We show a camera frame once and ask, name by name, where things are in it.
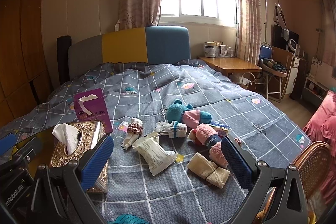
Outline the blue Tempo tissue pack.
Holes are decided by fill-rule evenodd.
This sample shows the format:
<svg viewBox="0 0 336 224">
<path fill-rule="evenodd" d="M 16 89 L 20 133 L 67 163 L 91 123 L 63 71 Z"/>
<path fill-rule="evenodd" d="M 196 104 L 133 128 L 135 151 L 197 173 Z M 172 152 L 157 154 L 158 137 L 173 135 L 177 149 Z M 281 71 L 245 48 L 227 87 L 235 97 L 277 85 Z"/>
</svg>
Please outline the blue Tempo tissue pack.
<svg viewBox="0 0 336 224">
<path fill-rule="evenodd" d="M 217 134 L 223 138 L 228 135 L 230 127 L 225 124 L 220 124 L 214 121 L 211 121 L 209 125 L 217 132 Z"/>
</svg>

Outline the pink towel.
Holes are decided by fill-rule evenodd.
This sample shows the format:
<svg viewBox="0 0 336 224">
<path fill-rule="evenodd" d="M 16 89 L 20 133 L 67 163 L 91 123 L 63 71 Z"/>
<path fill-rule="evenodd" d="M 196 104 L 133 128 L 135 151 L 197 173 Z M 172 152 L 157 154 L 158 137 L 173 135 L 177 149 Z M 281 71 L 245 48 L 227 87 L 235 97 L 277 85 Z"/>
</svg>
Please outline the pink towel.
<svg viewBox="0 0 336 224">
<path fill-rule="evenodd" d="M 195 144 L 207 147 L 210 159 L 218 166 L 226 168 L 228 162 L 221 150 L 222 138 L 209 124 L 200 124 L 196 129 L 191 129 L 188 138 Z"/>
</svg>

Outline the white wet wipes packet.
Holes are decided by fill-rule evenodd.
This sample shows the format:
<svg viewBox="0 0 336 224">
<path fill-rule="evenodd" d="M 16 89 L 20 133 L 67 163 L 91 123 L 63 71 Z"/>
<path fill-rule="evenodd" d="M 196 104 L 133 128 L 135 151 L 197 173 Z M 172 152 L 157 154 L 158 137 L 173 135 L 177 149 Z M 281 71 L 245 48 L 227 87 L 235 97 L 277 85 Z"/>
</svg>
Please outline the white wet wipes packet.
<svg viewBox="0 0 336 224">
<path fill-rule="evenodd" d="M 132 148 L 145 159 L 153 176 L 168 168 L 178 157 L 176 152 L 163 149 L 157 132 L 140 137 L 132 144 Z"/>
</svg>

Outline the white sock blue band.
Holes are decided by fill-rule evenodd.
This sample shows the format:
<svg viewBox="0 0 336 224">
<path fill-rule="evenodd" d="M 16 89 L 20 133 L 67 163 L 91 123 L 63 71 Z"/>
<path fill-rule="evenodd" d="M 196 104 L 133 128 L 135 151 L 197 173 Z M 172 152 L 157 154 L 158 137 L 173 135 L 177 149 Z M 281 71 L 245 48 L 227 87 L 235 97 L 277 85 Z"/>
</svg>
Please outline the white sock blue band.
<svg viewBox="0 0 336 224">
<path fill-rule="evenodd" d="M 175 120 L 173 120 L 171 123 L 159 121 L 155 125 L 153 131 L 161 135 L 166 135 L 171 139 L 185 138 L 187 135 L 187 125 L 179 123 Z"/>
</svg>

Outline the ornate gold tissue box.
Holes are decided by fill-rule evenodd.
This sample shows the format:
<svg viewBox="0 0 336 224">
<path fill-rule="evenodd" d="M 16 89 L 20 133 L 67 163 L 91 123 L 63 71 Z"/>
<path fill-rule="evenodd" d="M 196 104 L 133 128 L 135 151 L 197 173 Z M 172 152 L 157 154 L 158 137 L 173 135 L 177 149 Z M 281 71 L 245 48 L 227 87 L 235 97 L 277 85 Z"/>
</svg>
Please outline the ornate gold tissue box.
<svg viewBox="0 0 336 224">
<path fill-rule="evenodd" d="M 61 167 L 68 164 L 71 160 L 80 160 L 82 155 L 89 150 L 93 149 L 98 141 L 105 135 L 104 125 L 100 121 L 78 121 L 70 123 L 71 126 L 76 127 L 79 132 L 79 143 L 76 150 L 67 155 L 66 145 L 60 141 L 57 143 L 56 148 L 51 157 L 50 166 Z M 88 189 L 89 193 L 107 193 L 108 186 L 108 163 L 102 169 L 94 186 Z"/>
</svg>

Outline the gold metal tray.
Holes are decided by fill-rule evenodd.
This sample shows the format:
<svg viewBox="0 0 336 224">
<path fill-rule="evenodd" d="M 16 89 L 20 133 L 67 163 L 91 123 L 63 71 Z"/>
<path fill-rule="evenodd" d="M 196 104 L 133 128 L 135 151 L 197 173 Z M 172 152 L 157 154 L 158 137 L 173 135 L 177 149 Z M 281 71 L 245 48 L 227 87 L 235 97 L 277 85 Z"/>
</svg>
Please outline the gold metal tray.
<svg viewBox="0 0 336 224">
<path fill-rule="evenodd" d="M 51 127 L 30 136 L 17 143 L 11 150 L 12 156 L 25 145 L 27 145 L 30 141 L 33 142 L 31 145 L 32 151 L 28 154 L 30 159 L 27 160 L 27 170 L 32 178 L 34 178 L 37 168 L 40 164 L 45 164 L 46 166 L 51 167 L 51 158 L 58 143 L 58 141 L 52 135 L 53 129 L 54 128 Z"/>
</svg>

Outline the beige rolled cloth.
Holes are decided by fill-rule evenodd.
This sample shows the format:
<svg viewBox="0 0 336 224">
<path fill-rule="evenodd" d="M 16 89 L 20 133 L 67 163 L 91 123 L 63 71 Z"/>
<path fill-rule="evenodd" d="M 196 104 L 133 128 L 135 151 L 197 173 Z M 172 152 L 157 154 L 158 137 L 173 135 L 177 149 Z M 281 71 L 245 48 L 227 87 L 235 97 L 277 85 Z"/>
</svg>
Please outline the beige rolled cloth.
<svg viewBox="0 0 336 224">
<path fill-rule="evenodd" d="M 226 184 L 230 171 L 207 160 L 200 153 L 193 155 L 187 165 L 188 170 L 220 189 Z"/>
</svg>

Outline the wooden wardrobe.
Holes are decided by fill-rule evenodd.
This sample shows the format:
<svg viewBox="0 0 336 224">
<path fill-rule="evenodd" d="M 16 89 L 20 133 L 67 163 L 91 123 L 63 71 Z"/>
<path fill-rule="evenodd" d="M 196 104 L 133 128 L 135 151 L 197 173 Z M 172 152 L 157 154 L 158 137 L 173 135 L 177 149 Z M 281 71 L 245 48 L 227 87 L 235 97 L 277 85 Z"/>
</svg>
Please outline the wooden wardrobe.
<svg viewBox="0 0 336 224">
<path fill-rule="evenodd" d="M 1 126 L 29 113 L 51 93 L 41 8 L 42 0 L 1 0 Z"/>
</svg>

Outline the purple cardboard box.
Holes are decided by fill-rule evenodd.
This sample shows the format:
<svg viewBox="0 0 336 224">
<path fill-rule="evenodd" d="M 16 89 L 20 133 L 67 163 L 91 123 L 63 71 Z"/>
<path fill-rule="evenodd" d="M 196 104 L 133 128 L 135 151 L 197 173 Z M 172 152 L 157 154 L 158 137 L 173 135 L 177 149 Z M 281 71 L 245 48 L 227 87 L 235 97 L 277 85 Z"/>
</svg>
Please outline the purple cardboard box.
<svg viewBox="0 0 336 224">
<path fill-rule="evenodd" d="M 74 108 L 78 121 L 100 121 L 106 133 L 113 132 L 102 89 L 75 94 Z"/>
</svg>

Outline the wicker chair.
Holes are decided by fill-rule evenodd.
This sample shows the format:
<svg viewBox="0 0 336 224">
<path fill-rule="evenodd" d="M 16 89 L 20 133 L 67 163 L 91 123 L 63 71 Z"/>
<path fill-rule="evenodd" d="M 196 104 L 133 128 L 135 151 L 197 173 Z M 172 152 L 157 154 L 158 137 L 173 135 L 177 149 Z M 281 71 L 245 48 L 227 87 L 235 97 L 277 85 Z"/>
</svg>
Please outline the wicker chair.
<svg viewBox="0 0 336 224">
<path fill-rule="evenodd" d="M 293 162 L 297 167 L 307 200 L 324 182 L 330 163 L 330 146 L 323 141 L 315 141 L 308 145 Z"/>
</svg>

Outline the pink blanket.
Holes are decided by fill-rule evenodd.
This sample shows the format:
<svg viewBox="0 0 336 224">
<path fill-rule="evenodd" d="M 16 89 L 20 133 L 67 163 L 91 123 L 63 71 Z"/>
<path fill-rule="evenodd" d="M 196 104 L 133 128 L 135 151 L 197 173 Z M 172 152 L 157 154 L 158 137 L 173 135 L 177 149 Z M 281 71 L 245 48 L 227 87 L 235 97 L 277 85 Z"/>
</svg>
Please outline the pink blanket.
<svg viewBox="0 0 336 224">
<path fill-rule="evenodd" d="M 331 163 L 320 187 L 326 204 L 335 199 L 335 92 L 329 90 L 317 111 L 303 128 L 312 142 L 324 141 L 330 146 Z"/>
</svg>

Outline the grey plaid bed quilt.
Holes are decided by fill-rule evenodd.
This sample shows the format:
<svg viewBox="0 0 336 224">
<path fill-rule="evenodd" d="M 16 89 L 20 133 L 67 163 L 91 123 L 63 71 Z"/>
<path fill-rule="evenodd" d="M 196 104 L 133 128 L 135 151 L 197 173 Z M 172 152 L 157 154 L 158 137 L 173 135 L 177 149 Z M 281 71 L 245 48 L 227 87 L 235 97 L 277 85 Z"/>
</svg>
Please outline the grey plaid bed quilt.
<svg viewBox="0 0 336 224">
<path fill-rule="evenodd" d="M 114 150 L 107 189 L 92 194 L 108 223 L 126 216 L 146 223 L 228 223 L 248 192 L 234 174 L 214 186 L 189 170 L 195 154 L 210 157 L 208 140 L 190 136 L 210 118 L 256 160 L 286 168 L 310 144 L 299 125 L 262 95 L 245 90 L 194 59 L 175 65 L 105 63 L 62 84 L 48 101 L 1 127 L 17 141 L 77 121 L 75 95 L 100 89 Z"/>
</svg>

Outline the white cabinet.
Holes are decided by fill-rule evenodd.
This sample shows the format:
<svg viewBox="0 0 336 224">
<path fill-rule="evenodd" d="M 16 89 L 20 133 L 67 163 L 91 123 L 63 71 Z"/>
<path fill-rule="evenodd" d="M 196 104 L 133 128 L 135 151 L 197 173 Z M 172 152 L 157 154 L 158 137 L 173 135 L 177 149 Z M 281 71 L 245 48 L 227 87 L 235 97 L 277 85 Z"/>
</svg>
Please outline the white cabinet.
<svg viewBox="0 0 336 224">
<path fill-rule="evenodd" d="M 285 95 L 294 91 L 296 83 L 300 83 L 302 77 L 305 77 L 306 60 L 300 57 L 293 57 L 291 68 L 288 74 L 288 80 L 285 88 Z"/>
</svg>

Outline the blue folding chair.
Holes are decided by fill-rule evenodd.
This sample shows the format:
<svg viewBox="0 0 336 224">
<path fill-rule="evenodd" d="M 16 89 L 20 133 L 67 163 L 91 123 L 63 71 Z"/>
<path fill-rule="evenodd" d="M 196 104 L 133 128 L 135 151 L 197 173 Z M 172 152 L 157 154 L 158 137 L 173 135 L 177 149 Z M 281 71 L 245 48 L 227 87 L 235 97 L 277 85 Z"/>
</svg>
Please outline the blue folding chair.
<svg viewBox="0 0 336 224">
<path fill-rule="evenodd" d="M 264 78 L 264 85 L 266 90 L 266 98 L 270 94 L 278 94 L 278 102 L 281 102 L 282 92 L 282 80 L 287 77 L 287 68 L 280 62 L 275 61 L 272 58 L 273 49 L 271 45 L 267 42 L 261 44 L 260 55 L 259 55 L 259 65 L 262 68 L 261 75 Z M 269 82 L 275 77 L 278 80 L 278 91 L 269 91 Z"/>
</svg>

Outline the wooden desk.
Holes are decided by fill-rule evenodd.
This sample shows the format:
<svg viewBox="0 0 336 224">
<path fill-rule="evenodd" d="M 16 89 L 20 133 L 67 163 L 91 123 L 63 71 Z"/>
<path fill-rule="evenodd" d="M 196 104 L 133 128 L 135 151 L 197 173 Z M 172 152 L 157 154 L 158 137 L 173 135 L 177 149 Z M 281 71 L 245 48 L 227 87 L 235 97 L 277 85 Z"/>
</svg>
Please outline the wooden desk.
<svg viewBox="0 0 336 224">
<path fill-rule="evenodd" d="M 260 73 L 262 68 L 253 63 L 244 61 L 239 58 L 215 57 L 209 58 L 198 56 L 198 59 L 204 61 L 212 69 L 221 72 L 223 75 L 232 73 Z"/>
</svg>

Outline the black rolled mat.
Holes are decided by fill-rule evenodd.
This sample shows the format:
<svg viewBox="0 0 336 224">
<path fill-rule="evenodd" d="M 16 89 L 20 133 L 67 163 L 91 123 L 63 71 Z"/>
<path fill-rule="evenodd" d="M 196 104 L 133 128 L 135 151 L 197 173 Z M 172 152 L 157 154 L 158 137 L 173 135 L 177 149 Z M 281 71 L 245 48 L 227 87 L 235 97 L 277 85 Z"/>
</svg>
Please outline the black rolled mat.
<svg viewBox="0 0 336 224">
<path fill-rule="evenodd" d="M 70 80 L 68 51 L 71 45 L 71 36 L 59 36 L 56 40 L 58 75 L 60 84 Z"/>
</svg>

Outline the pink right curtain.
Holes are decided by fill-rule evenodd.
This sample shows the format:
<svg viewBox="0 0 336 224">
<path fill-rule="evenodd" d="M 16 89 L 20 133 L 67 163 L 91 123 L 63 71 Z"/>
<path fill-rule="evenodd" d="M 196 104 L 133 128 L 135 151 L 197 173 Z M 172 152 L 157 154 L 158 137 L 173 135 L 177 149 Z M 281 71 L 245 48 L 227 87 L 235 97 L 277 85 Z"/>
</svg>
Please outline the pink right curtain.
<svg viewBox="0 0 336 224">
<path fill-rule="evenodd" d="M 236 56 L 256 65 L 261 46 L 261 0 L 237 0 Z"/>
</svg>

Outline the white tin can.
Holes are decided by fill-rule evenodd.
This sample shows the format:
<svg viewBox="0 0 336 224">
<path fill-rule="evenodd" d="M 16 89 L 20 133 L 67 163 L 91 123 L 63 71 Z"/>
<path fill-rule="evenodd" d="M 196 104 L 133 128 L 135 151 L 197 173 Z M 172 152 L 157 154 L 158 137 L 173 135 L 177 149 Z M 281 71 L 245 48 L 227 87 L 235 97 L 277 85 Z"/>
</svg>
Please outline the white tin can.
<svg viewBox="0 0 336 224">
<path fill-rule="evenodd" d="M 216 57 L 216 43 L 215 42 L 204 42 L 204 55 L 207 58 Z"/>
</svg>

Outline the small white fan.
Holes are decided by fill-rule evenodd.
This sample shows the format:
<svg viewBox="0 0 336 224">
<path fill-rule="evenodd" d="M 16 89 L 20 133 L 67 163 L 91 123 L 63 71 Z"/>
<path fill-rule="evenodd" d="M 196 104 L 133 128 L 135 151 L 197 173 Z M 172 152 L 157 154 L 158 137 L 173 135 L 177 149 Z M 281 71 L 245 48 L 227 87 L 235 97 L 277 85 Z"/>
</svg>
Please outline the small white fan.
<svg viewBox="0 0 336 224">
<path fill-rule="evenodd" d="M 294 39 L 289 39 L 288 43 L 287 43 L 287 51 L 295 54 L 296 50 L 297 50 L 297 43 L 294 41 Z"/>
</svg>

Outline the grey yellow blue headboard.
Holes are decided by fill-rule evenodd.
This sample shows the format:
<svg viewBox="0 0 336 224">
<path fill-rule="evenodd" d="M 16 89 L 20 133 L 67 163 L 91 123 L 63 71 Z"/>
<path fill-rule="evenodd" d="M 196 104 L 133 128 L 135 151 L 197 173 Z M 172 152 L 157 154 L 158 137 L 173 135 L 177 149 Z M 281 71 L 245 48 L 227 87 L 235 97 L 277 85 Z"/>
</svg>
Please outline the grey yellow blue headboard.
<svg viewBox="0 0 336 224">
<path fill-rule="evenodd" d="M 176 64 L 191 58 L 189 31 L 182 26 L 119 30 L 79 41 L 68 50 L 70 79 L 97 65 L 140 62 Z"/>
</svg>

